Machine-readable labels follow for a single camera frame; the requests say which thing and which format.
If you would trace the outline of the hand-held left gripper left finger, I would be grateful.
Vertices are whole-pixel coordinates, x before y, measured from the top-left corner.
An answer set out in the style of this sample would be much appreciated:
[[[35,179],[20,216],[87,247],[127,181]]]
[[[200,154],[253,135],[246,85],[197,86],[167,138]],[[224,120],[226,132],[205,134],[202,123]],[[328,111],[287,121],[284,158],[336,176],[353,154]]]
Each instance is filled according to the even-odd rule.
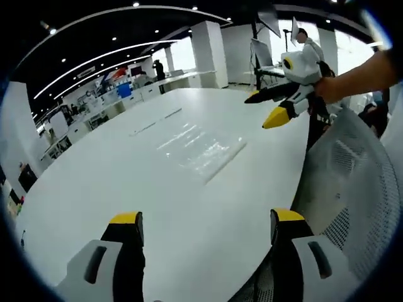
[[[142,212],[116,215],[69,261],[57,294],[64,301],[143,301],[143,248]]]

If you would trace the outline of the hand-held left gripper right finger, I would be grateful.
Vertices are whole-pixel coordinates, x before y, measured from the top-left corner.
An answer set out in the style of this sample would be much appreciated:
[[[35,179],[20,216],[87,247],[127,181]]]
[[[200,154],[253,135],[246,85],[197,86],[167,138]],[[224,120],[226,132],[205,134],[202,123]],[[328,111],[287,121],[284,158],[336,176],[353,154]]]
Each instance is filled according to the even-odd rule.
[[[270,215],[274,300],[346,301],[359,282],[342,251],[299,213],[274,208]]]

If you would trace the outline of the person's right hand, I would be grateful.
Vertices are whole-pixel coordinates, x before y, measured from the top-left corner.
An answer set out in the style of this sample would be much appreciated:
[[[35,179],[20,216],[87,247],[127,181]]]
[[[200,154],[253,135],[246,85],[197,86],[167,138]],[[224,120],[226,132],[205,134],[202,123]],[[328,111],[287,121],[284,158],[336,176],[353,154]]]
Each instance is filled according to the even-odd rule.
[[[336,103],[343,98],[337,77],[323,77],[315,84],[314,91],[327,104]]]

